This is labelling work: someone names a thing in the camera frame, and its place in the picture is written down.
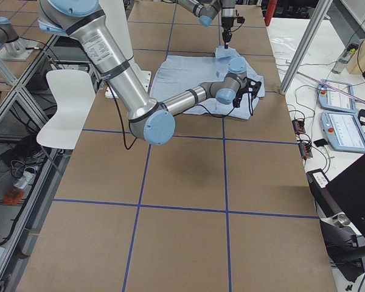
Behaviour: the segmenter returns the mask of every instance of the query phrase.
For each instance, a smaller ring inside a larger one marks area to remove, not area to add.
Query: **red tube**
[[[268,8],[266,9],[266,13],[265,13],[265,25],[266,26],[270,25],[270,21],[272,20],[274,11],[276,11],[276,5],[277,5],[277,0],[269,1]]]

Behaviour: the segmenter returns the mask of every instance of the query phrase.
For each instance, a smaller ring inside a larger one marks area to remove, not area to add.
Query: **black screen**
[[[330,181],[326,188],[365,237],[365,154]]]

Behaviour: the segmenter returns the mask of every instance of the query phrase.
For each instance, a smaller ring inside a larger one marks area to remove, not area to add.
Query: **white chair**
[[[91,77],[83,71],[54,70],[48,72],[46,78],[57,103],[57,112],[42,127],[36,141],[47,155],[44,147],[74,149],[96,94]]]

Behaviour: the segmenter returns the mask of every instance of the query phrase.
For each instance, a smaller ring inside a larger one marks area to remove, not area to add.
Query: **robotic arm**
[[[128,60],[106,28],[106,16],[98,0],[40,0],[44,30],[68,35],[80,42],[86,54],[126,107],[130,130],[151,144],[164,144],[175,130],[175,115],[208,98],[230,104],[250,92],[256,96],[259,82],[246,76],[246,61],[235,58],[222,82],[202,83],[163,102],[149,97]]]
[[[7,53],[14,57],[26,51],[11,22],[5,17],[0,17],[0,48],[3,45]]]
[[[240,24],[245,23],[245,18],[239,16],[235,10],[235,0],[212,0],[208,7],[197,0],[177,0],[177,4],[199,17],[200,23],[204,26],[209,26],[221,10],[221,26],[223,28],[221,35],[225,49],[228,48],[231,41],[231,29],[234,26],[234,20]]]

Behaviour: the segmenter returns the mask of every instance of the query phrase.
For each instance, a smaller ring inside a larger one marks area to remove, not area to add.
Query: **blue cloth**
[[[240,57],[238,52],[230,47],[224,49],[223,46],[217,48],[215,58],[168,56],[155,75],[150,96],[161,102],[187,89],[194,88],[202,82],[222,81],[228,73],[228,63],[234,57]],[[257,75],[248,62],[246,64],[248,77],[262,82],[258,96],[263,97],[265,95],[263,77]],[[253,101],[253,108],[258,102],[259,99]],[[207,99],[200,104],[213,114],[228,114],[232,110],[232,104],[224,105],[216,99]],[[194,106],[184,114],[204,114],[206,112],[201,106]],[[249,102],[246,94],[242,98],[241,107],[233,110],[230,116],[249,119]]]

